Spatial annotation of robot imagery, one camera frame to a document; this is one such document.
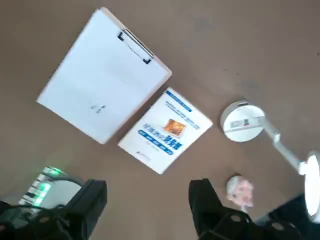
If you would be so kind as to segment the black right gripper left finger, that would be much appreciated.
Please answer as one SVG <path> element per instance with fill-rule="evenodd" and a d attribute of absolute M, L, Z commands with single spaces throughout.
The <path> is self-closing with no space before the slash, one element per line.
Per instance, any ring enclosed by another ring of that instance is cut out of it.
<path fill-rule="evenodd" d="M 0 203 L 0 238 L 2 240 L 88 240 L 95 229 L 107 201 L 104 180 L 87 180 L 66 203 L 66 194 L 54 185 L 42 183 L 46 197 L 35 201 L 22 199 L 17 205 Z"/>

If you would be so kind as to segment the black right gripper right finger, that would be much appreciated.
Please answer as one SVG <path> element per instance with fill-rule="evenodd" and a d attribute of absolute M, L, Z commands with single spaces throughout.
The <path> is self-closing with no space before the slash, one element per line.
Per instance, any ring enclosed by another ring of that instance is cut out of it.
<path fill-rule="evenodd" d="M 289 222 L 269 220 L 257 225 L 247 213 L 223 206 L 207 178 L 190 181 L 188 200 L 199 240 L 304 239 Z"/>

